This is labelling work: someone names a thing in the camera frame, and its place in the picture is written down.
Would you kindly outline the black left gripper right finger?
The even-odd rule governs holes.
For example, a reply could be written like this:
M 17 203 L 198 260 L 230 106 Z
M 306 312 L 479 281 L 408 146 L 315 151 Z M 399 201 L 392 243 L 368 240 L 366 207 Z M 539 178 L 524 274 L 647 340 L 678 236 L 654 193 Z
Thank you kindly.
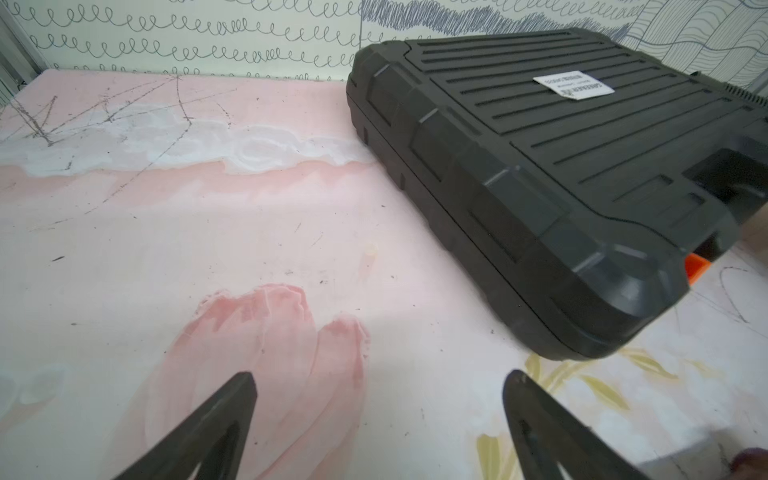
M 525 372 L 506 377 L 504 411 L 526 479 L 644 479 L 646 475 L 542 389 Z

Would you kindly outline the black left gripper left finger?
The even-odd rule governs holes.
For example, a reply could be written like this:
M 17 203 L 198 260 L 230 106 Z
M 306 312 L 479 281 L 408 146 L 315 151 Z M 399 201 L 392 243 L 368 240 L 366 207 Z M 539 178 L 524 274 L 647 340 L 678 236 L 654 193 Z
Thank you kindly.
M 118 477 L 235 479 L 258 398 L 251 373 L 233 375 Z

